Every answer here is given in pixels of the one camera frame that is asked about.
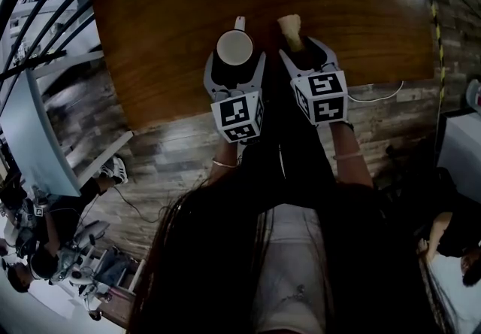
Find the mug rim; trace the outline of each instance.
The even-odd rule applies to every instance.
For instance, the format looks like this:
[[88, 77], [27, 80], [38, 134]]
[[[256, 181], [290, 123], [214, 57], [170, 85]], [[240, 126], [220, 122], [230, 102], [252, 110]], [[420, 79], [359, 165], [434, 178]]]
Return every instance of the mug rim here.
[[[225, 62], [225, 61], [222, 59], [222, 57], [219, 55], [219, 51], [218, 51], [219, 41], [220, 41], [220, 39], [222, 38], [223, 35], [225, 35], [225, 34], [227, 34], [227, 33], [230, 33], [230, 32], [242, 32], [242, 33], [244, 33], [245, 36], [247, 36], [247, 38], [250, 40], [250, 46], [251, 46], [251, 48], [250, 48], [250, 55], [249, 55], [249, 57], [247, 58], [246, 61], [241, 62], [240, 64], [229, 64], [228, 62]], [[226, 64], [226, 65], [230, 65], [230, 66], [240, 66], [240, 65], [244, 65], [246, 62], [248, 62], [248, 61], [252, 58], [252, 56], [253, 56], [253, 54], [254, 54], [254, 40], [253, 40], [252, 37], [250, 37], [249, 33], [247, 33], [246, 31], [244, 31], [244, 30], [242, 30], [242, 29], [229, 29], [229, 30], [226, 30], [225, 32], [223, 32], [223, 33], [219, 36], [219, 38], [217, 38], [217, 42], [216, 42], [216, 52], [217, 52], [217, 56], [220, 58], [220, 61], [222, 61], [222, 62], [223, 62], [224, 64]]]

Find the long dark hair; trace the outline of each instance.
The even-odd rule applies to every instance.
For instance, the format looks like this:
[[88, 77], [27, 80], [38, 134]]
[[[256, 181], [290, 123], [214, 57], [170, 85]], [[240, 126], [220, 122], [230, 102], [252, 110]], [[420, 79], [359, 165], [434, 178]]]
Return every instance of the long dark hair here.
[[[242, 169], [179, 198], [154, 240], [129, 332], [255, 332], [271, 230], [263, 202]], [[334, 305], [327, 332], [454, 332], [402, 218], [385, 218], [383, 198], [338, 185], [313, 204]]]

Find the black sleeve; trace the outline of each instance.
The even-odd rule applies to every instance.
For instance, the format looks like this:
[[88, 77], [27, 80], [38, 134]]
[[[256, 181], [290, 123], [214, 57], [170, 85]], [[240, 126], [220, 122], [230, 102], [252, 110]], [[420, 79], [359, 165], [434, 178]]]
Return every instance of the black sleeve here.
[[52, 257], [44, 246], [40, 246], [30, 259], [30, 266], [36, 275], [43, 279], [50, 279], [57, 271], [59, 258]]

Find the metal railing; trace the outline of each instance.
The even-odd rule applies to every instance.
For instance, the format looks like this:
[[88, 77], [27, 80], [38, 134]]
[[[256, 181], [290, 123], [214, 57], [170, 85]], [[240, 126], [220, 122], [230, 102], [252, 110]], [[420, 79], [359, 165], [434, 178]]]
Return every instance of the metal railing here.
[[[14, 8], [18, 1], [19, 0], [2, 0], [2, 2], [0, 3], [0, 33], [5, 33], [5, 29], [7, 28], [7, 25], [10, 22], [11, 14], [14, 11]], [[56, 20], [60, 17], [60, 15], [63, 12], [65, 12], [67, 8], [70, 6], [70, 4], [74, 1], [74, 0], [65, 0], [59, 6], [59, 8], [54, 12], [52, 17], [48, 20], [45, 27], [40, 31], [37, 38], [33, 41], [32, 46], [29, 47], [29, 50], [27, 51], [25, 57], [21, 60], [20, 64], [15, 68], [10, 69], [12, 60], [17, 54], [17, 51], [19, 50], [22, 40], [25, 37], [30, 25], [33, 23], [34, 19], [40, 13], [42, 7], [45, 5], [47, 1], [48, 0], [39, 0], [38, 2], [36, 2], [35, 6], [32, 9], [32, 12], [26, 19], [25, 23], [23, 24], [23, 27], [21, 28], [20, 33], [18, 34], [17, 39], [15, 40], [14, 45], [11, 48], [8, 58], [6, 59], [5, 66], [3, 68], [3, 73], [0, 74], [0, 92], [2, 91], [4, 81], [13, 75], [15, 77], [12, 80], [10, 86], [8, 87], [7, 95], [5, 96], [5, 100], [2, 102], [2, 106], [0, 107], [0, 115], [2, 115], [5, 105], [7, 104], [7, 100], [10, 97], [11, 91], [14, 88], [14, 85], [17, 82], [17, 79], [20, 76], [20, 73], [26, 68], [32, 68], [32, 66], [35, 67], [40, 63], [50, 62], [55, 58], [64, 56], [64, 53], [62, 52], [63, 48], [76, 35], [78, 35], [83, 29], [85, 29], [87, 25], [89, 25], [93, 21], [93, 15], [91, 15], [89, 18], [84, 20], [59, 47], [57, 47], [55, 53], [51, 57], [46, 57], [46, 56], [50, 56], [50, 55], [47, 55], [47, 51], [55, 44], [55, 42], [60, 38], [60, 36], [63, 33], [65, 33], [65, 31], [70, 26], [72, 26], [78, 20], [78, 18], [88, 10], [88, 8], [92, 6], [92, 2], [89, 0], [88, 2], [81, 5], [77, 9], [77, 12], [67, 21], [67, 23], [64, 24], [62, 29], [59, 32], [57, 32], [54, 38], [42, 50], [40, 56], [31, 58], [32, 54], [35, 52], [35, 48], [40, 44], [42, 38], [47, 34], [50, 27], [56, 22]]]

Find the white cable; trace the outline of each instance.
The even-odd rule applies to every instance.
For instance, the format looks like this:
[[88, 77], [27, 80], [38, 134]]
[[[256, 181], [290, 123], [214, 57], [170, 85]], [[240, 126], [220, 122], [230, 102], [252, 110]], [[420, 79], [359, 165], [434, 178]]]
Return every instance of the white cable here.
[[398, 90], [396, 90], [396, 92], [394, 92], [392, 95], [389, 95], [389, 96], [386, 96], [386, 97], [379, 97], [378, 99], [358, 100], [358, 99], [354, 99], [351, 95], [348, 95], [347, 97], [349, 97], [354, 102], [380, 102], [381, 100], [387, 100], [387, 99], [390, 99], [391, 97], [396, 96], [399, 93], [399, 91], [403, 89], [403, 86], [404, 86], [404, 82], [401, 81], [401, 85], [399, 86]]

